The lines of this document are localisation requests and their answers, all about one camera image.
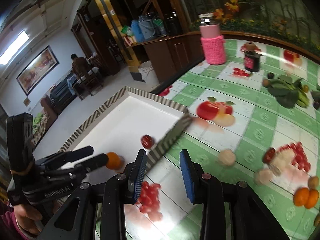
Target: plastic bucket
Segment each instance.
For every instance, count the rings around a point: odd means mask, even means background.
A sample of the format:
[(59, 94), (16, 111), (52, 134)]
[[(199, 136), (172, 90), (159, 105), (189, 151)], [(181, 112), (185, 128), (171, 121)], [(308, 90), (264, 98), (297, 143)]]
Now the plastic bucket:
[(158, 78), (150, 60), (142, 63), (138, 70), (146, 84), (152, 87), (159, 85)]

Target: human hand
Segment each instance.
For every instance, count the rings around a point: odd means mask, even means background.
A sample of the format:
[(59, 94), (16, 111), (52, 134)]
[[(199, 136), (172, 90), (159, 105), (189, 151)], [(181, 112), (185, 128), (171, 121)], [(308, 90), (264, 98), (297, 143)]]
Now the human hand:
[(16, 205), (13, 207), (13, 210), (20, 227), (34, 235), (40, 233), (35, 224), (35, 221), (40, 221), (42, 219), (42, 215), (38, 210), (28, 204)]

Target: framed painting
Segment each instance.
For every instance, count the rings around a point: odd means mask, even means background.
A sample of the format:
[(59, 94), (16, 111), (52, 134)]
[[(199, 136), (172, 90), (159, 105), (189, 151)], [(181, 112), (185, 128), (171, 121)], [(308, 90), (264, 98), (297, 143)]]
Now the framed painting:
[(26, 95), (56, 66), (59, 62), (50, 46), (42, 50), (19, 74), (17, 81)]

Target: white tray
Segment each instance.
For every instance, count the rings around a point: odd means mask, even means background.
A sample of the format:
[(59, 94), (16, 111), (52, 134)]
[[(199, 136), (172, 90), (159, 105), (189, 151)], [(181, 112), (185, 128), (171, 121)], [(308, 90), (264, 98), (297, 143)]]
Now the white tray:
[[(149, 171), (190, 122), (185, 106), (146, 91), (124, 87), (99, 107), (60, 150), (76, 150), (91, 145), (93, 155), (115, 152), (124, 158), (125, 166), (134, 162), (139, 149), (143, 149), (140, 139), (148, 134), (156, 142), (146, 150), (146, 171)], [(67, 163), (62, 168), (73, 167), (91, 157)], [(115, 171), (102, 167), (89, 173), (86, 181), (98, 184), (115, 174)]]

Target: pink label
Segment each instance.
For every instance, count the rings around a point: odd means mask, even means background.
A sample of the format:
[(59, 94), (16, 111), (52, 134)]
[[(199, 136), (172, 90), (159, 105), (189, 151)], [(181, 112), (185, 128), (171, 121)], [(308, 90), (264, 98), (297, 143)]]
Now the pink label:
[(253, 59), (244, 57), (244, 66), (253, 69)]

